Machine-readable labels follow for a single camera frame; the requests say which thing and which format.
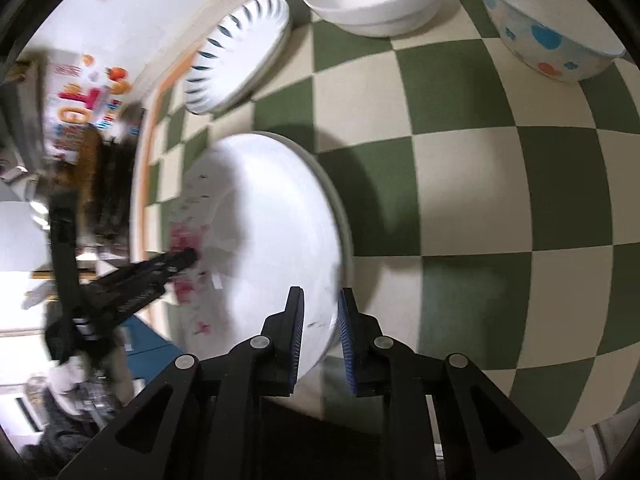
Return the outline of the white bowl red flower pattern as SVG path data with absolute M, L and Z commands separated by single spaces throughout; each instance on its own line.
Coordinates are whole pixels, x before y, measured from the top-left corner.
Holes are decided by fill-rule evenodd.
M 311 154 L 274 133 L 225 136 L 186 170 L 167 231 L 170 249 L 198 253 L 174 283 L 178 306 L 169 318 L 180 348 L 200 359 L 227 353 L 257 335 L 298 286 L 299 375 L 321 361 L 352 243 L 337 192 Z

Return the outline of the white plate blue leaf pattern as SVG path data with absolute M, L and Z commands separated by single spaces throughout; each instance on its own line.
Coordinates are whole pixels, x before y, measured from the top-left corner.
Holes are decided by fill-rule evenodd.
M 291 35 L 286 0 L 247 0 L 226 15 L 198 48 L 184 81 L 184 106 L 219 113 L 242 101 L 269 72 Z

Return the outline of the white bowl blue dots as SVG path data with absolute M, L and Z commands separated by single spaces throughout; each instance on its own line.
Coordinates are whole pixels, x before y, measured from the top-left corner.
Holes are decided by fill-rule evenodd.
M 523 63 L 574 84 L 604 72 L 626 53 L 587 0 L 483 0 L 506 47 Z

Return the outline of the green white checkered table mat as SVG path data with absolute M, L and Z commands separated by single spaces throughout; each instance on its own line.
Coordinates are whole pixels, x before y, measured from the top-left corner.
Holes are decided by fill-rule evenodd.
M 317 157 L 348 214 L 354 289 L 428 356 L 467 354 L 549 436 L 639 401 L 639 71 L 563 84 L 521 63 L 482 0 L 444 0 L 402 39 L 349 35 L 302 0 L 271 80 L 192 116 L 149 98 L 138 244 L 167 245 L 183 173 L 227 133 Z

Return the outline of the colourful wall sticker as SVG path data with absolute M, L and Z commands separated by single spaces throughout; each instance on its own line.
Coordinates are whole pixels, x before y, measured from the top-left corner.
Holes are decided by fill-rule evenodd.
M 89 53 L 51 50 L 42 90 L 43 145 L 52 159 L 74 164 L 85 132 L 111 129 L 132 90 L 128 70 Z

